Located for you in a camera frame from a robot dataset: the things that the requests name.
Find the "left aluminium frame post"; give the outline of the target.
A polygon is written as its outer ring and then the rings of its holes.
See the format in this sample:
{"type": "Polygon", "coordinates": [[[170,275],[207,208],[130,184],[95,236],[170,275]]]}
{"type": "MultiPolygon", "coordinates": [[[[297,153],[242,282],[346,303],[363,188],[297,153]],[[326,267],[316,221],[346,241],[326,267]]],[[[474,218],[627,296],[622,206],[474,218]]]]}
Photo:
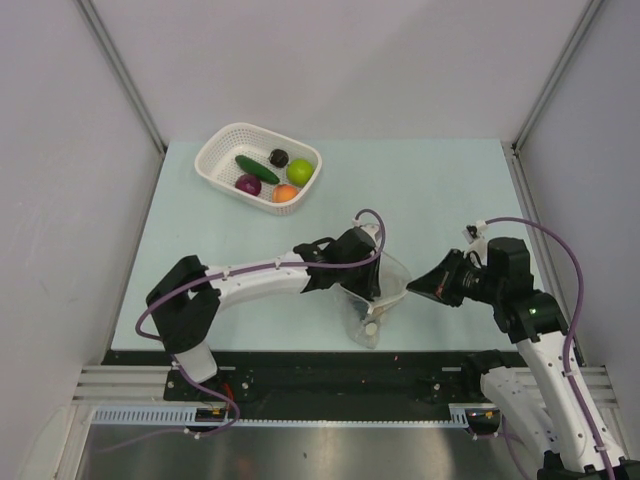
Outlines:
{"type": "Polygon", "coordinates": [[[73,4],[93,37],[107,67],[113,74],[146,137],[160,157],[163,158],[166,155],[168,146],[163,141],[160,130],[95,3],[90,0],[74,0],[73,4]]]}

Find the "aluminium frame post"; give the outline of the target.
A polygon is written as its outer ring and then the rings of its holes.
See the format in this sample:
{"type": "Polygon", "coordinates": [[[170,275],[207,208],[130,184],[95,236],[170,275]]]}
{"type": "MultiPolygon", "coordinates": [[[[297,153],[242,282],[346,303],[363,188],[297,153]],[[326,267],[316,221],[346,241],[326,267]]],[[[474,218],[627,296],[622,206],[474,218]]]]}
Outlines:
{"type": "Polygon", "coordinates": [[[576,60],[600,14],[608,4],[609,1],[606,0],[589,0],[586,2],[560,54],[555,60],[549,75],[546,77],[542,89],[536,96],[523,124],[511,142],[511,149],[514,153],[521,153],[559,88],[561,81],[568,73],[572,63],[576,60]]]}
{"type": "Polygon", "coordinates": [[[160,130],[95,3],[90,0],[74,0],[73,4],[93,37],[107,67],[113,74],[146,137],[160,157],[163,158],[166,155],[168,146],[163,141],[160,130]]]}

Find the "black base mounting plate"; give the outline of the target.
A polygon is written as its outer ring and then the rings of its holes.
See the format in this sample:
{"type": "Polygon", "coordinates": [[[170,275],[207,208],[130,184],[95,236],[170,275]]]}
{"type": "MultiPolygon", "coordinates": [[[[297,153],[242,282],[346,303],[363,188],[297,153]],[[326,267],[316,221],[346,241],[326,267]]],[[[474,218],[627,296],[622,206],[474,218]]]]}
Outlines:
{"type": "Polygon", "coordinates": [[[203,390],[169,373],[164,399],[213,401],[227,395],[240,417],[301,415],[330,419],[417,420],[443,416],[454,403],[480,404],[480,369],[521,367],[498,350],[432,352],[217,352],[218,375],[203,390]]]}

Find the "red orange fake fruit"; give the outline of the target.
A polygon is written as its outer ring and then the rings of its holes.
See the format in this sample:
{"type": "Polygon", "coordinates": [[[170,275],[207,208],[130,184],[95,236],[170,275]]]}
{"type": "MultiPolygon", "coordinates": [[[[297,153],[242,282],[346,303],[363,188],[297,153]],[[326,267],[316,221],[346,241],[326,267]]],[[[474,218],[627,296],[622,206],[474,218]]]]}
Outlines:
{"type": "Polygon", "coordinates": [[[294,200],[299,193],[299,190],[289,184],[277,185],[272,192],[271,201],[273,203],[286,203],[294,200]]]}

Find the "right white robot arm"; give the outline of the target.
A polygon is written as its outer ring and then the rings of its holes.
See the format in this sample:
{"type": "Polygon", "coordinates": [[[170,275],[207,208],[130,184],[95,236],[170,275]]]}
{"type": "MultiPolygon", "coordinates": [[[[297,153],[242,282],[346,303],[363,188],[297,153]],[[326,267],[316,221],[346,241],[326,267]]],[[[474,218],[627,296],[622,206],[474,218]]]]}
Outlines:
{"type": "Polygon", "coordinates": [[[451,307],[471,299],[493,309],[499,329],[525,361],[542,397],[536,402],[498,351],[467,360],[463,393],[488,399],[539,459],[539,479],[636,479],[639,463],[626,457],[604,423],[575,357],[565,342],[567,323],[555,298],[534,286],[530,254],[521,240],[490,244],[485,264],[474,252],[450,250],[442,262],[411,281],[408,291],[451,307]]]}

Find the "dark brown fake food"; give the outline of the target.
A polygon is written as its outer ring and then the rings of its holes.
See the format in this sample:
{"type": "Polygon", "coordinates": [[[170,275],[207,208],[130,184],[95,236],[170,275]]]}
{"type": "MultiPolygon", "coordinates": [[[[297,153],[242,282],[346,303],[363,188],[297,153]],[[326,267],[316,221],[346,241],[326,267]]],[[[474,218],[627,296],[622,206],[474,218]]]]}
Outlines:
{"type": "Polygon", "coordinates": [[[277,168],[284,168],[289,163],[289,155],[282,149],[274,149],[270,152],[269,162],[277,168]]]}

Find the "purple fake fruit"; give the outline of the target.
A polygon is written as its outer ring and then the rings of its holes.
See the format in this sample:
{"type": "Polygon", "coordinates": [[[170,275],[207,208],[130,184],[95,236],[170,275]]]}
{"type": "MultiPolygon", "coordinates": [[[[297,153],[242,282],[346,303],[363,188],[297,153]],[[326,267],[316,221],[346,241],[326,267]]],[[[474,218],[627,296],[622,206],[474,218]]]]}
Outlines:
{"type": "Polygon", "coordinates": [[[259,196],[262,191],[262,182],[253,174],[243,174],[236,180],[235,188],[249,195],[259,196]]]}

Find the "right aluminium frame post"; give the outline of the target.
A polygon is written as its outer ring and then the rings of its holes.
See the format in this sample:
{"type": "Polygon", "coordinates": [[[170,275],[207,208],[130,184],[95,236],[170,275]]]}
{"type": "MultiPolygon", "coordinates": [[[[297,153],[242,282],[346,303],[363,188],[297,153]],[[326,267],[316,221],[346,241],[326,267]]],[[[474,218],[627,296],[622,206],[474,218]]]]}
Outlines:
{"type": "Polygon", "coordinates": [[[542,89],[536,96],[523,124],[511,142],[511,149],[514,153],[521,153],[559,88],[561,81],[568,73],[572,63],[576,60],[600,14],[608,4],[609,1],[606,0],[589,0],[586,2],[560,54],[555,60],[549,75],[546,77],[542,89]]]}

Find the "polka dot zip bag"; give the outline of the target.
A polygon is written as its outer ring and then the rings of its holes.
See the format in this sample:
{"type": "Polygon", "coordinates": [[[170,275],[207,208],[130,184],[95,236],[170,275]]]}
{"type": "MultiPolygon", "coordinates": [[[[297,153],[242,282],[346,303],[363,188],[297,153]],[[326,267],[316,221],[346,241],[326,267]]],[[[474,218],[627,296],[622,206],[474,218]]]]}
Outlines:
{"type": "Polygon", "coordinates": [[[334,288],[334,300],[346,335],[356,344],[371,350],[375,349],[379,343],[382,326],[387,320],[389,311],[406,296],[406,286],[411,280],[411,276],[401,262],[393,256],[383,253],[379,280],[381,296],[373,301],[367,301],[351,294],[341,286],[334,288]],[[355,318],[349,304],[349,299],[352,297],[360,298],[370,304],[370,316],[365,322],[359,322],[355,318]]]}

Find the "dark fake grape bunch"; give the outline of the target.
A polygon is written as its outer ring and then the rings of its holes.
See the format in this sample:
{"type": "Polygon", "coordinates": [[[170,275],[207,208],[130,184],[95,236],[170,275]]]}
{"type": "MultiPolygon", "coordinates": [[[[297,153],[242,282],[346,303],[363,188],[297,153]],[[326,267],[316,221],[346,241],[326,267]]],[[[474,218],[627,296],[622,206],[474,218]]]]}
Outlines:
{"type": "Polygon", "coordinates": [[[359,322],[365,322],[370,316],[370,304],[360,298],[352,297],[349,304],[354,312],[355,318],[359,322]]]}

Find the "green fake fruit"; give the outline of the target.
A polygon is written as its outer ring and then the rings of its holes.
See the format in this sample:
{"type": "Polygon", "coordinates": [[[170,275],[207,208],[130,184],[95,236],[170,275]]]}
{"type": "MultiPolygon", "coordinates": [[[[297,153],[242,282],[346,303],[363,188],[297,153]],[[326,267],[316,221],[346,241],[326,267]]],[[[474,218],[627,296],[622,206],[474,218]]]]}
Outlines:
{"type": "Polygon", "coordinates": [[[314,174],[314,166],[302,158],[294,159],[286,169],[288,181],[297,186],[304,187],[314,174]]]}

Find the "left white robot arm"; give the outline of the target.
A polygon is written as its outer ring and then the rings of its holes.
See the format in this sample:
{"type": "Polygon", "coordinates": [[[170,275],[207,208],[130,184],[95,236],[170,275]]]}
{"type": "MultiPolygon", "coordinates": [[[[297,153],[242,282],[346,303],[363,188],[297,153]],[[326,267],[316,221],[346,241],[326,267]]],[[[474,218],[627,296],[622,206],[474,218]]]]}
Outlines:
{"type": "Polygon", "coordinates": [[[351,229],[337,239],[298,244],[262,263],[209,268],[198,256],[186,256],[147,295],[136,332],[161,342],[187,389],[199,399],[210,399],[221,387],[219,366],[206,342],[218,313],[268,296],[334,285],[374,293],[383,245],[351,229]]]}

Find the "aluminium rail bottom left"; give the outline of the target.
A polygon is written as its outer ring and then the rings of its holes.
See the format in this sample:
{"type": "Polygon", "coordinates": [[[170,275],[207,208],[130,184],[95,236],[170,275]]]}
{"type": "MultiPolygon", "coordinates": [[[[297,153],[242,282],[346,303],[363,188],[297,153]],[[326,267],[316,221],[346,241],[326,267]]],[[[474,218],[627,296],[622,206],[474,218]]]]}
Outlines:
{"type": "Polygon", "coordinates": [[[86,366],[72,399],[94,405],[162,403],[169,371],[168,366],[86,366]]]}

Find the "dark green fake cucumber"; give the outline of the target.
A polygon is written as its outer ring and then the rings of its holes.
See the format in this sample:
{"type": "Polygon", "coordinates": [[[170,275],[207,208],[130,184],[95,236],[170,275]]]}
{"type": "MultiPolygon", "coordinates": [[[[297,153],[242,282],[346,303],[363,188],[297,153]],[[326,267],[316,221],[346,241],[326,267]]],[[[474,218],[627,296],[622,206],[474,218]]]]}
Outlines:
{"type": "Polygon", "coordinates": [[[235,162],[243,172],[257,176],[264,183],[270,185],[278,185],[280,183],[279,177],[269,168],[245,155],[236,156],[235,162]]]}

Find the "white perforated plastic basket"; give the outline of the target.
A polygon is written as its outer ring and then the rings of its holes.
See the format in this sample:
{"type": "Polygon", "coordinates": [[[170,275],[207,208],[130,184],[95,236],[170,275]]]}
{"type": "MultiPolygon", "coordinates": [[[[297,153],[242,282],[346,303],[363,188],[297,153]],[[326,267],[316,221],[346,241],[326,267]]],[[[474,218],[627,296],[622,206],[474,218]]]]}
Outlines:
{"type": "Polygon", "coordinates": [[[322,167],[313,147],[249,123],[223,127],[194,161],[213,188],[278,216],[303,203],[322,167]]]}

